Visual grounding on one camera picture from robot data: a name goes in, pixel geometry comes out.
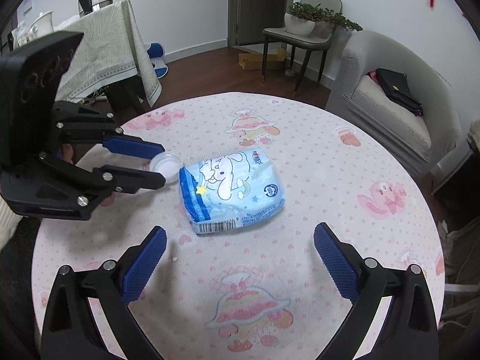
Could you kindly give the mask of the person left hand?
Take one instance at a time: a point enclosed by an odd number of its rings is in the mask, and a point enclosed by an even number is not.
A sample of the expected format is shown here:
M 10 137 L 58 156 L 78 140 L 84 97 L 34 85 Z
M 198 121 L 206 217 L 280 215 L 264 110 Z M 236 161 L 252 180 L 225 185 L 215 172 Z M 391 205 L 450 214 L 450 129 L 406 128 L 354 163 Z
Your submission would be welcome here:
M 74 164 L 75 152 L 74 152 L 73 147 L 70 144 L 63 144 L 61 146 L 60 151 L 61 151 L 61 154 L 62 154 L 62 158 L 65 162 L 67 162 L 69 164 Z

